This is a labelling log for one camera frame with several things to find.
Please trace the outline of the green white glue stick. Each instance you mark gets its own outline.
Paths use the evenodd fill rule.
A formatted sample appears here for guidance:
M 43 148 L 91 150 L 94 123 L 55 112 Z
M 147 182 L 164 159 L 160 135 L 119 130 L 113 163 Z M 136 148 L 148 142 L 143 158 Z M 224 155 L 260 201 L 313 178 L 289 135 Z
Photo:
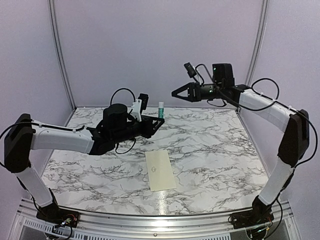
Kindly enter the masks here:
M 158 117 L 164 119 L 164 102 L 158 103 Z

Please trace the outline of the cream paper envelope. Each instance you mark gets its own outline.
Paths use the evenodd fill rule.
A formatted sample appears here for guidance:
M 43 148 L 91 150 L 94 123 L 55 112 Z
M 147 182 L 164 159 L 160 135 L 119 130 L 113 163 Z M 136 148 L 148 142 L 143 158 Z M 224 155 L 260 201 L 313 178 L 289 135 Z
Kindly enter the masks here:
M 147 151 L 145 159 L 149 187 L 152 192 L 177 188 L 167 150 Z

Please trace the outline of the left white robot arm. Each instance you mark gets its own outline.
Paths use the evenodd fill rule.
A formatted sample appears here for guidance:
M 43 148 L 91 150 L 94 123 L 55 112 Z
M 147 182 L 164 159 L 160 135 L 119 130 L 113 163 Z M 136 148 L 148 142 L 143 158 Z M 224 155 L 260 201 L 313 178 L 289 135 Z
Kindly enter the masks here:
M 101 156 L 119 143 L 137 137 L 151 138 L 164 124 L 163 118 L 143 115 L 144 107 L 137 100 L 131 110 L 121 103 L 103 110 L 102 120 L 96 127 L 67 128 L 48 125 L 22 114 L 0 135 L 4 141 L 2 166 L 14 174 L 29 192 L 39 209 L 53 223 L 63 219 L 54 194 L 44 184 L 31 164 L 32 150 L 62 150 Z

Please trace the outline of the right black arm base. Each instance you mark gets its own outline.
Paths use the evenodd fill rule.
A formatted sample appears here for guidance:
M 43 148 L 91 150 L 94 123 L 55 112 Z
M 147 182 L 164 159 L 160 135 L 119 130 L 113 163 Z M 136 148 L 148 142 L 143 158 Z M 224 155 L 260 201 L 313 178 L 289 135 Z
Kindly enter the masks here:
M 274 220 L 272 206 L 276 198 L 270 204 L 264 204 L 259 196 L 256 196 L 252 202 L 252 209 L 232 213 L 228 222 L 233 225 L 234 229 L 253 227 Z

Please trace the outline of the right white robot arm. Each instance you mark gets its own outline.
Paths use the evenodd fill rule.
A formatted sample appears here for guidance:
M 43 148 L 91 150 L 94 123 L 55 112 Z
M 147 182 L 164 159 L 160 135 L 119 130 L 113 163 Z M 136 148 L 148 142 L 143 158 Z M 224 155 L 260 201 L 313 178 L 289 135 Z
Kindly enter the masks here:
M 230 63 L 214 63 L 212 71 L 209 75 L 211 84 L 205 84 L 203 78 L 195 79 L 174 90 L 171 93 L 172 97 L 188 102 L 221 99 L 236 108 L 254 112 L 283 132 L 276 166 L 247 214 L 247 219 L 252 224 L 258 224 L 267 216 L 267 211 L 290 182 L 309 147 L 309 115 L 303 109 L 296 110 L 278 102 L 277 98 L 272 99 L 258 93 L 250 86 L 236 85 Z

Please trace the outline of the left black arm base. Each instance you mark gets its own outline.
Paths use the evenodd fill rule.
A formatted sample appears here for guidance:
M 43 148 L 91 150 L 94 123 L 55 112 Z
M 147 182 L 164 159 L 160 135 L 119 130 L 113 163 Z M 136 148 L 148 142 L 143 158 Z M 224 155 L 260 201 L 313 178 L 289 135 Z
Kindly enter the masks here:
M 36 218 L 46 222 L 54 223 L 59 226 L 62 226 L 62 223 L 64 221 L 70 219 L 70 222 L 67 222 L 66 224 L 69 227 L 76 228 L 78 225 L 80 213 L 78 211 L 59 207 L 54 193 L 50 188 L 49 191 L 52 196 L 52 203 L 45 207 L 36 207 Z

